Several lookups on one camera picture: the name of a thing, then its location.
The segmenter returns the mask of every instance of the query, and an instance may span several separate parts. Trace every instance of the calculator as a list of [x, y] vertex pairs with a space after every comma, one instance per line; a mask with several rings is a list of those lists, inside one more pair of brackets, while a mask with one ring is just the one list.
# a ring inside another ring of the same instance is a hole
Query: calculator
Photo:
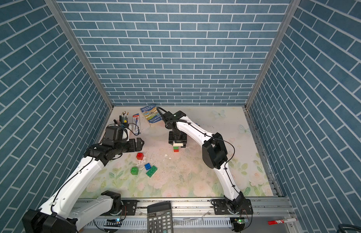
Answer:
[[147, 206], [148, 233], [174, 233], [170, 202]]

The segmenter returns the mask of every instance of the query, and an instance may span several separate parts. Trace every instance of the green lego brick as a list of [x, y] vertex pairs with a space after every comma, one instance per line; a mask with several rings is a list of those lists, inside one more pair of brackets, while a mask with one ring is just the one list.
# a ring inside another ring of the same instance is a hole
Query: green lego brick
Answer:
[[132, 167], [132, 168], [131, 168], [131, 174], [132, 174], [132, 175], [137, 175], [137, 174], [138, 174], [138, 171], [139, 171], [139, 169], [138, 169], [137, 167]]
[[157, 171], [156, 166], [152, 166], [150, 170], [147, 171], [147, 175], [151, 177]]

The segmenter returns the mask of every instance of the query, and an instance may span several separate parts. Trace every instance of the red lego brick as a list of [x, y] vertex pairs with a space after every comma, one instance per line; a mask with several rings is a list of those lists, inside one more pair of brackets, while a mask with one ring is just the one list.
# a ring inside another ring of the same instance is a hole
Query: red lego brick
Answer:
[[138, 154], [136, 155], [136, 158], [137, 158], [138, 160], [143, 160], [143, 157], [144, 157], [143, 153], [138, 153]]

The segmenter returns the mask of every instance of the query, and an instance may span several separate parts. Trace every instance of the green lego plate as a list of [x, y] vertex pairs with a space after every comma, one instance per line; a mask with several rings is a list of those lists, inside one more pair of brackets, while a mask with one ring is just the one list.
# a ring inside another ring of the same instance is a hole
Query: green lego plate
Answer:
[[157, 171], [156, 166], [152, 166], [150, 170], [147, 171], [147, 175], [151, 177]]

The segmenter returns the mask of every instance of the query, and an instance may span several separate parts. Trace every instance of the butterfly decal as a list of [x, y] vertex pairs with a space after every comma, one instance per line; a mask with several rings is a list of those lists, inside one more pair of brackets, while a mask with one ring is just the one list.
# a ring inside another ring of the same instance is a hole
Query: butterfly decal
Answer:
[[250, 135], [250, 129], [249, 128], [245, 128], [243, 125], [239, 124], [239, 132], [240, 133], [246, 133], [248, 135]]
[[214, 114], [214, 117], [215, 117], [215, 118], [226, 117], [224, 110], [221, 110], [220, 113], [217, 112], [217, 111], [212, 111], [212, 113]]

